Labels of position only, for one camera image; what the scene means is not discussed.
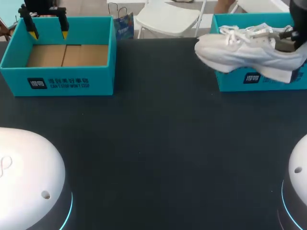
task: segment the cardboard box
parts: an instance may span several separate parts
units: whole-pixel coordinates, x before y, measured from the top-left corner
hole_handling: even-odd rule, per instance
[[[27,67],[106,66],[107,45],[36,45]]]
[[[64,40],[57,17],[33,18],[35,40],[23,19],[0,72],[14,96],[112,95],[116,37],[112,17],[68,17]]]
[[[218,34],[219,27],[222,25],[237,25],[243,29],[261,23],[283,28],[287,25],[293,25],[293,20],[289,13],[216,14],[213,16],[211,33]],[[293,72],[289,84],[261,76],[252,68],[239,68],[228,74],[216,71],[215,74],[222,92],[307,89],[307,68],[304,65]]]

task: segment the white sneaker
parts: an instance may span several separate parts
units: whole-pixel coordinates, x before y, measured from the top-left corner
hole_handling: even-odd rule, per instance
[[[292,72],[307,59],[307,43],[295,52],[281,52],[275,49],[275,39],[268,37],[269,33],[289,29],[292,28],[272,28],[263,24],[243,30],[222,26],[222,34],[201,36],[195,52],[202,62],[223,73],[251,67],[267,78],[289,83]]]

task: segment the shoe sole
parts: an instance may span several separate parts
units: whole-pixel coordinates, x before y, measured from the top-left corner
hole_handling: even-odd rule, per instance
[[[194,0],[172,0],[174,2],[186,2],[186,3],[192,3]]]
[[[222,72],[222,73],[230,73],[238,68],[241,68],[243,66],[231,66],[231,65],[224,65],[217,62],[209,61],[199,55],[197,55],[199,59],[204,62],[207,66]],[[251,68],[255,69],[258,73],[263,75],[264,77],[270,78],[275,81],[281,81],[283,83],[290,83],[291,79],[294,79],[298,75],[298,69],[294,71],[289,70],[280,70],[272,67],[267,66],[261,66],[261,65],[253,65],[250,66]]]

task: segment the logo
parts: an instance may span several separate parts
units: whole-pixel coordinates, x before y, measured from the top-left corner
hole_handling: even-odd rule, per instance
[[[10,168],[12,164],[13,160],[9,156],[5,156],[0,159],[0,178],[3,176],[3,171]]]
[[[258,83],[261,75],[259,73],[247,73],[244,78],[243,84]]]
[[[43,78],[28,78],[28,82],[34,90],[44,90],[47,88]]]

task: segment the screw hole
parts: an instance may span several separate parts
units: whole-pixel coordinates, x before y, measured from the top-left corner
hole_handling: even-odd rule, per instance
[[[295,173],[300,173],[302,170],[303,170],[302,167],[297,167],[297,168],[294,170],[294,172],[295,172]]]
[[[50,199],[50,194],[49,194],[49,192],[43,191],[43,192],[42,192],[42,197],[43,197],[44,199],[46,199],[46,200],[49,200],[49,199]]]

